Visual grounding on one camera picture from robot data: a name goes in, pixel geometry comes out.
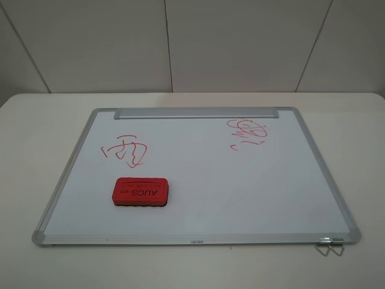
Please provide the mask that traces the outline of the red whiteboard eraser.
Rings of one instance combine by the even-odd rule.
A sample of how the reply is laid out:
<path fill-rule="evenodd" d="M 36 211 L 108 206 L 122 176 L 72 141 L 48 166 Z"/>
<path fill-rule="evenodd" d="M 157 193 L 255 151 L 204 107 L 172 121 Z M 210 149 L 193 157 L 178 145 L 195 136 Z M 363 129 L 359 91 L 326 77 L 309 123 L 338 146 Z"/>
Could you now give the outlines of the red whiteboard eraser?
<path fill-rule="evenodd" d="M 112 192 L 118 207 L 164 207 L 168 202 L 165 178 L 119 178 Z"/>

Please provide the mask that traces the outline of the left metal hanging clip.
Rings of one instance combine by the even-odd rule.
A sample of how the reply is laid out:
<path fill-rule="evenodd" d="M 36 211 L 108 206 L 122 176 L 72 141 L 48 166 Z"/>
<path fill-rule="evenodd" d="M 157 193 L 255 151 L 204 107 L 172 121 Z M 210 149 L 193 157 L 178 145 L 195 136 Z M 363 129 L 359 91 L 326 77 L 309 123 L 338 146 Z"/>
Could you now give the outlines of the left metal hanging clip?
<path fill-rule="evenodd" d="M 330 237 L 322 237 L 319 239 L 315 249 L 322 255 L 328 256 L 331 251 L 332 239 Z"/>

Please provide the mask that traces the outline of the grey aluminium pen tray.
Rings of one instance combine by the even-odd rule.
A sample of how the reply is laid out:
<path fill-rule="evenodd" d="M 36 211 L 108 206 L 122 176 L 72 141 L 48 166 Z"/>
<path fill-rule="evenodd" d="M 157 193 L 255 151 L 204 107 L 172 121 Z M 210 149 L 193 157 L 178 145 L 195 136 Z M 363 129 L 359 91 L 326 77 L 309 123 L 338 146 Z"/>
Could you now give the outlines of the grey aluminium pen tray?
<path fill-rule="evenodd" d="M 225 118 L 278 119 L 273 107 L 189 107 L 189 108 L 118 108 L 115 120 L 125 119 L 225 119 Z"/>

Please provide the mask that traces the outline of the metal hanging clip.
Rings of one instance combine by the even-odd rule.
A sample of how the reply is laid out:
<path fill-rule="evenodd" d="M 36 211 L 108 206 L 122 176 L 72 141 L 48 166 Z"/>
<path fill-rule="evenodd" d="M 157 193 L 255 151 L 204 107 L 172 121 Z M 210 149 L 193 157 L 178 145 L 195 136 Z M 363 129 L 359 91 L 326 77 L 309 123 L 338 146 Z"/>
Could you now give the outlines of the metal hanging clip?
<path fill-rule="evenodd" d="M 322 255 L 328 256 L 331 251 L 332 239 L 330 237 L 322 237 L 319 239 L 315 249 Z"/>
<path fill-rule="evenodd" d="M 342 256 L 345 250 L 343 238 L 331 238 L 328 248 L 337 256 Z"/>

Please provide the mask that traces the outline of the white aluminium-framed whiteboard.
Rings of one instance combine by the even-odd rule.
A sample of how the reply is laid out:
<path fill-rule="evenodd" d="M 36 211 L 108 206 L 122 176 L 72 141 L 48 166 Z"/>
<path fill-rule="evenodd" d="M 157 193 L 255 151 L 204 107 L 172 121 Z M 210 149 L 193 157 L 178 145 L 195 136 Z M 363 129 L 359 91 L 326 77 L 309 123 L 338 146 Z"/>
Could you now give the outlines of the white aluminium-framed whiteboard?
<path fill-rule="evenodd" d="M 37 225 L 38 246 L 318 244 L 362 235 L 300 112 L 125 119 L 92 111 Z M 165 178 L 164 207 L 118 207 L 119 178 Z"/>

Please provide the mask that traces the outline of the right metal hanging clip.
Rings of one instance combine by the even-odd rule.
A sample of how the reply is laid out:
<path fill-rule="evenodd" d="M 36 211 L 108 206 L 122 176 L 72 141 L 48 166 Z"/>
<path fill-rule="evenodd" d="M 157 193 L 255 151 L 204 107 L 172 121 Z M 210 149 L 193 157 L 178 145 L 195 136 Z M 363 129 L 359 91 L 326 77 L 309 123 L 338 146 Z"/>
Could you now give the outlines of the right metal hanging clip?
<path fill-rule="evenodd" d="M 343 238 L 331 238 L 328 248 L 337 256 L 342 256 L 345 250 Z"/>

